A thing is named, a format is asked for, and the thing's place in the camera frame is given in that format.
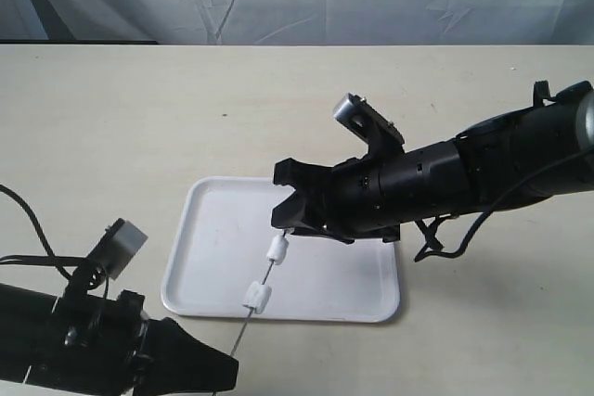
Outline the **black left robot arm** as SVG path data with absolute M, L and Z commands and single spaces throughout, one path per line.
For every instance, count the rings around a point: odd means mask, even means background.
M 149 318 L 144 298 L 78 301 L 1 287 L 1 378 L 86 395 L 167 395 L 235 388 L 239 363 L 175 320 Z

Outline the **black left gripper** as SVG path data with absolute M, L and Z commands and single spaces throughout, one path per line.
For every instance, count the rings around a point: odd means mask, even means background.
M 85 296 L 58 302 L 55 385 L 87 395 L 122 395 L 133 387 L 145 297 L 124 290 L 115 300 Z M 139 395 L 208 393 L 236 387 L 239 362 L 194 339 L 171 318 L 148 324 L 151 368 Z

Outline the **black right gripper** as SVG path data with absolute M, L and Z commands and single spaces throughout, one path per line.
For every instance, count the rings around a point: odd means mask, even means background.
M 296 190 L 272 210 L 274 228 L 343 244 L 386 238 L 399 224 L 464 205 L 464 161 L 453 139 L 332 167 L 285 159 L 275 164 L 272 183 Z M 299 191 L 320 191 L 321 203 Z

